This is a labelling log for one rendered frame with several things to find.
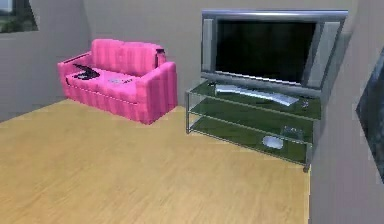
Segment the dark framed wall picture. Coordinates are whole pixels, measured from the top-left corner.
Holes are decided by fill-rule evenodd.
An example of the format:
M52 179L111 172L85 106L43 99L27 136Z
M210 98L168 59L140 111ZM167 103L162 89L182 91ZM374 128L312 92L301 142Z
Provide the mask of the dark framed wall picture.
M356 108L379 177L384 183L384 48Z

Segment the green glass television stand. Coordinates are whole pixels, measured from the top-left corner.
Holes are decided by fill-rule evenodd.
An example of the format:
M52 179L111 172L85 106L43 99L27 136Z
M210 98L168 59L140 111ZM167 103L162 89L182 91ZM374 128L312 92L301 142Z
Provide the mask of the green glass television stand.
M303 101L309 102L302 108ZM308 171L316 148L321 120L318 98L284 95L266 90L247 90L204 81L185 92L186 131L256 150L303 166ZM284 126L303 131L297 140L281 134ZM262 139L274 136L284 141L281 150L265 146Z

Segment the grey flat television set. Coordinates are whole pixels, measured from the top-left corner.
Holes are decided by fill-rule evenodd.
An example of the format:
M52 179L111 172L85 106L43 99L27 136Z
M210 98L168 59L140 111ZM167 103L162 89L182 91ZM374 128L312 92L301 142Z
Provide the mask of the grey flat television set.
M322 95L346 10L205 9L201 75L286 95Z

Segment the window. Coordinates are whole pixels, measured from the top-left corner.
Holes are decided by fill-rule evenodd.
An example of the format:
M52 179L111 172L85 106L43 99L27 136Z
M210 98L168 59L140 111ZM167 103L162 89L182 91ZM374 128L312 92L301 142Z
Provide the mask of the window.
M0 33L37 30L30 0L0 0Z

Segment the pink sofa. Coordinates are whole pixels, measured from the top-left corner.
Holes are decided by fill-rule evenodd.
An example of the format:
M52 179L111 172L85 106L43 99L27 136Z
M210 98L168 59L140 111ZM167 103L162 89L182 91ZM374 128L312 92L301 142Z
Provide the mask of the pink sofa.
M75 64L100 76L76 79L82 70ZM58 63L57 70L65 97L143 124L153 123L178 104L176 64L154 43L95 39L88 52ZM132 81L108 81L119 78Z

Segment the white round dish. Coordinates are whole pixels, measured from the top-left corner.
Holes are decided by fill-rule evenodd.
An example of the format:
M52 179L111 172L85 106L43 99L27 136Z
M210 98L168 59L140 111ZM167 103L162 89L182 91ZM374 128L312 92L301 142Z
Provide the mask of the white round dish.
M284 141L274 136L265 136L262 143L267 147L278 150L281 150L284 146Z

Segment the black laptop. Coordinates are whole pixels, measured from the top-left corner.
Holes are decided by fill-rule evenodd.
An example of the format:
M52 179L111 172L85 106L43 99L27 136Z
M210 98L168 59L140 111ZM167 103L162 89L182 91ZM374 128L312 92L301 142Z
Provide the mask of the black laptop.
M94 79L100 76L100 74L93 70L92 68L85 66L85 65L80 65L80 64L75 64L75 67L82 70L82 73L79 73L77 75L74 75L74 78L80 79L80 80L90 80Z

